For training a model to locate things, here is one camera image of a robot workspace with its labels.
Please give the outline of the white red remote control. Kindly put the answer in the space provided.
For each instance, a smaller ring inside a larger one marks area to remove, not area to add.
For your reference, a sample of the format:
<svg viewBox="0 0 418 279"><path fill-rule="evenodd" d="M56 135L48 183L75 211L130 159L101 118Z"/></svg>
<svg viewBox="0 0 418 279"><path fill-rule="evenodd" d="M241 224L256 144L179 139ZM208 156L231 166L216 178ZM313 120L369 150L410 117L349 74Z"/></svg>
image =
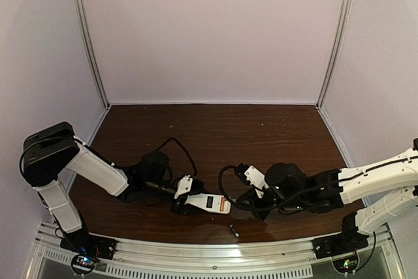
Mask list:
<svg viewBox="0 0 418 279"><path fill-rule="evenodd" d="M197 195L188 196L185 203L201 208L209 213L228 215L231 211L231 203L224 197L225 198L225 212L220 212L219 211L219 199L221 197L224 197L224 196L217 195L217 194L200 193Z"/></svg>

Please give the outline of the black battery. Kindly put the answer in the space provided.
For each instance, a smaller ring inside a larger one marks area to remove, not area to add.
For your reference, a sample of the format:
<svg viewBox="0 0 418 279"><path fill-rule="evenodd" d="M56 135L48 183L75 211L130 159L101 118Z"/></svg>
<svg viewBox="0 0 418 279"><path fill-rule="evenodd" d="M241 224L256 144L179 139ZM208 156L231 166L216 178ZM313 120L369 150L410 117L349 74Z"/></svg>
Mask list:
<svg viewBox="0 0 418 279"><path fill-rule="evenodd" d="M239 237L240 236L239 232L236 230L236 228L234 227L233 224L230 224L229 227L230 227L230 229L233 232L233 234L234 234L235 237Z"/></svg>

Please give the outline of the orange battery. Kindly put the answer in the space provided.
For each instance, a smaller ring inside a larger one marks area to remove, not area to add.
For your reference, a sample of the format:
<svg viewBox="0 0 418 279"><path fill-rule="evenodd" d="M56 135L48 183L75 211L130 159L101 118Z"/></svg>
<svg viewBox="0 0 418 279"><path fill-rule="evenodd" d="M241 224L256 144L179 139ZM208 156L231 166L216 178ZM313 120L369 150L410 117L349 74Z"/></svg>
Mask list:
<svg viewBox="0 0 418 279"><path fill-rule="evenodd" d="M219 211L225 212L225 198L224 197L221 197L219 199Z"/></svg>

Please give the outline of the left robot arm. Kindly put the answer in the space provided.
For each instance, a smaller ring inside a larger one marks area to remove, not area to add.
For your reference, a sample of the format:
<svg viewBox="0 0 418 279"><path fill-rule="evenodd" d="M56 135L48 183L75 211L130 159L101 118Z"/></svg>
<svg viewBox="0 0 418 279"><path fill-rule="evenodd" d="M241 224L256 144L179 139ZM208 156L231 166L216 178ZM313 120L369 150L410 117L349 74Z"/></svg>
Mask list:
<svg viewBox="0 0 418 279"><path fill-rule="evenodd" d="M126 203L135 201L141 193L177 199L204 191L204 183L195 178L195 172L174 180L170 159L160 149L143 155L134 165L118 166L79 139L68 122L28 136L23 143L19 168L66 234L79 232L83 222L59 181L59 174L65 169Z"/></svg>

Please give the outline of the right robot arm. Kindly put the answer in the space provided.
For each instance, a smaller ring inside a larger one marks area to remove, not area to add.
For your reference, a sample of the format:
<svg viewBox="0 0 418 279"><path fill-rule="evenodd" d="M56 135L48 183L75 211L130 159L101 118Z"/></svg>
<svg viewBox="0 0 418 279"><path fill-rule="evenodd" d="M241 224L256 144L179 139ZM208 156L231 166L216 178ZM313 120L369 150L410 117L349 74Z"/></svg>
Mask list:
<svg viewBox="0 0 418 279"><path fill-rule="evenodd" d="M343 220L342 232L371 235L417 204L417 146L362 167L332 169L307 176L294 163L277 163L262 173L239 164L234 174L251 189L236 205L265 220L272 210L330 212L372 194L384 196Z"/></svg>

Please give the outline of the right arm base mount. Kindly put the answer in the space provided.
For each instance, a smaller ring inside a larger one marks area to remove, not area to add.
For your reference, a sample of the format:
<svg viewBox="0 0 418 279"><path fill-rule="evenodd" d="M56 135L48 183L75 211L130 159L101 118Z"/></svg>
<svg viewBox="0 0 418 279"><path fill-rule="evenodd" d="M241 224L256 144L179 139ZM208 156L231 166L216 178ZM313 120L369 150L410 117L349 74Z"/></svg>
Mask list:
<svg viewBox="0 0 418 279"><path fill-rule="evenodd" d="M312 240L317 259L331 258L334 270L345 276L361 270L358 250L369 245L368 236L338 233Z"/></svg>

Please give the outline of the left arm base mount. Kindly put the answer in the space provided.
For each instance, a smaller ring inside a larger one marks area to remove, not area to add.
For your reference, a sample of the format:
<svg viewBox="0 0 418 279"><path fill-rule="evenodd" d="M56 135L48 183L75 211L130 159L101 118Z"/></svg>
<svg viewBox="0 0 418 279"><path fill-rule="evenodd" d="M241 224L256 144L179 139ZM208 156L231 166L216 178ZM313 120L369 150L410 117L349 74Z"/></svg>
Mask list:
<svg viewBox="0 0 418 279"><path fill-rule="evenodd" d="M79 244L70 236L63 236L59 246L76 254L71 258L70 268L76 275L85 277L106 269L106 262L113 260L116 240L90 235L86 244Z"/></svg>

